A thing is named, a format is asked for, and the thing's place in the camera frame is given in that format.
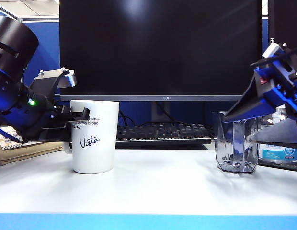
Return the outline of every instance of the label on bottle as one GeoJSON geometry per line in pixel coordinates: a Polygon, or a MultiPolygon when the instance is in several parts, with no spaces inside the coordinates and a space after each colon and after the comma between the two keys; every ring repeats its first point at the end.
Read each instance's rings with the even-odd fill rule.
{"type": "Polygon", "coordinates": [[[260,144],[259,157],[269,160],[296,161],[297,149],[276,145],[260,144]]]}

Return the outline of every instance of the white desk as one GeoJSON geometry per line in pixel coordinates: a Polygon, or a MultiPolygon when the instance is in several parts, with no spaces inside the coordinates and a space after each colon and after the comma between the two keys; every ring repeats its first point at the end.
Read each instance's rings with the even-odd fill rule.
{"type": "Polygon", "coordinates": [[[72,171],[64,152],[0,167],[0,213],[297,215],[297,172],[231,174],[210,150],[117,150],[114,168],[72,171]]]}

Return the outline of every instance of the white mug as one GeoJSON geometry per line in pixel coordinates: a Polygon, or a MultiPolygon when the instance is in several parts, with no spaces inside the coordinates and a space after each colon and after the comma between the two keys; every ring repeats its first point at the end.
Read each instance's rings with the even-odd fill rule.
{"type": "Polygon", "coordinates": [[[93,174],[109,171],[114,166],[119,102],[71,100],[71,111],[90,109],[89,121],[73,122],[72,149],[64,143],[66,153],[73,155],[73,169],[93,174]]]}

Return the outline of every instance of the mug handle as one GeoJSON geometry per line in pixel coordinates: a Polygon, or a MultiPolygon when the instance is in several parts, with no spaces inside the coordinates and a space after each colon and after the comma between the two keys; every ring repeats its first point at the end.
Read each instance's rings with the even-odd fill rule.
{"type": "Polygon", "coordinates": [[[63,150],[67,153],[67,154],[72,154],[72,149],[70,147],[70,144],[67,142],[63,142],[63,150]]]}

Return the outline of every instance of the black monitor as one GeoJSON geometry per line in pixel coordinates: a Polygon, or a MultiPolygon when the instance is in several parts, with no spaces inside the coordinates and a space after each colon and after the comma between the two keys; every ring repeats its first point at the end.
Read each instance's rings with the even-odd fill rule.
{"type": "Polygon", "coordinates": [[[62,100],[237,100],[261,56],[261,0],[60,0],[62,100]]]}

